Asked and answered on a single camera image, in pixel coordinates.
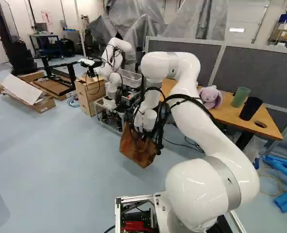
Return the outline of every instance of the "desk grommet hole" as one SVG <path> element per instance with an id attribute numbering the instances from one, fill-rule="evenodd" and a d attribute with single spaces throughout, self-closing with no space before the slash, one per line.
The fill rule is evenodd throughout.
<path id="1" fill-rule="evenodd" d="M 263 128 L 263 129 L 268 127 L 266 124 L 264 124 L 263 122 L 258 121 L 258 120 L 255 121 L 255 125 L 260 127 L 260 128 Z"/>

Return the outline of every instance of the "brown paper bag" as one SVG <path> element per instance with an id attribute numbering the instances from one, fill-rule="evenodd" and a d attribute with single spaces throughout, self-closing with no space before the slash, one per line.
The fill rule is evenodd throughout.
<path id="1" fill-rule="evenodd" d="M 156 148 L 150 138 L 143 141 L 138 133 L 130 129 L 128 123 L 125 123 L 120 141 L 120 152 L 142 168 L 145 168 L 153 162 Z"/>

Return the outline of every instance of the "gray fabric panel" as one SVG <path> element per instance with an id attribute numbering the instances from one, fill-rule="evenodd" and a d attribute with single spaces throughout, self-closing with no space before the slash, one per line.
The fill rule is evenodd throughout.
<path id="1" fill-rule="evenodd" d="M 287 113 L 280 112 L 274 109 L 266 108 L 273 118 L 276 126 L 278 127 L 280 132 L 283 132 L 285 127 L 287 126 Z"/>
<path id="2" fill-rule="evenodd" d="M 229 92 L 246 86 L 251 96 L 287 108 L 287 54 L 226 47 L 213 84 Z"/>
<path id="3" fill-rule="evenodd" d="M 215 66 L 220 45 L 203 45 L 183 42 L 149 41 L 149 52 L 189 52 L 194 54 L 201 63 L 201 72 L 197 78 L 198 83 L 207 86 L 212 70 Z"/>

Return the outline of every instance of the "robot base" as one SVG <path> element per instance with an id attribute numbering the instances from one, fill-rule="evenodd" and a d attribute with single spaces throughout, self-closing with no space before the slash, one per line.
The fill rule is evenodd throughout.
<path id="1" fill-rule="evenodd" d="M 179 221 L 172 211 L 171 204 L 167 198 L 166 192 L 158 192 L 154 195 L 143 195 L 143 196 L 133 196 L 133 197 L 120 197 L 115 200 L 115 233 L 123 232 L 123 218 L 127 212 L 132 212 L 136 210 L 137 207 L 151 203 L 151 216 L 149 221 L 149 226 L 151 227 L 149 232 L 153 233 L 193 233 L 184 224 Z M 234 224 L 237 228 L 234 232 L 246 233 L 244 227 L 242 226 L 240 220 L 238 219 L 234 211 L 229 212 Z M 207 222 L 203 224 L 202 227 L 210 228 L 201 232 L 207 233 L 233 233 L 230 226 L 228 225 L 227 219 L 224 216 L 219 216 L 218 219 L 213 223 Z"/>

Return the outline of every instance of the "computer monitor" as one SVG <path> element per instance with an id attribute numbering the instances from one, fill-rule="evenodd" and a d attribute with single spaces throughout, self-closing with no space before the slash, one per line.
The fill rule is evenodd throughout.
<path id="1" fill-rule="evenodd" d="M 37 32 L 47 32 L 47 23 L 35 23 L 35 29 Z"/>
<path id="2" fill-rule="evenodd" d="M 17 41 L 19 39 L 19 35 L 16 24 L 13 19 L 10 5 L 5 0 L 0 0 L 0 15 L 6 25 L 10 40 L 12 42 Z"/>

